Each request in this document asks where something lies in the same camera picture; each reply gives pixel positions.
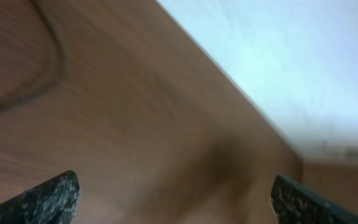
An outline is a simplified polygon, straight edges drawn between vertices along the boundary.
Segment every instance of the wooden surface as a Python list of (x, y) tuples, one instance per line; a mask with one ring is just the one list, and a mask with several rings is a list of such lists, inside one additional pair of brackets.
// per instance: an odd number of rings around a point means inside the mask
[[(0, 203), (65, 170), (73, 223), (273, 223), (300, 160), (154, 1), (41, 1), (68, 55), (53, 91), (0, 114)], [(0, 0), (0, 95), (57, 66), (25, 0)]]
[(303, 183), (358, 215), (358, 165), (306, 162)]

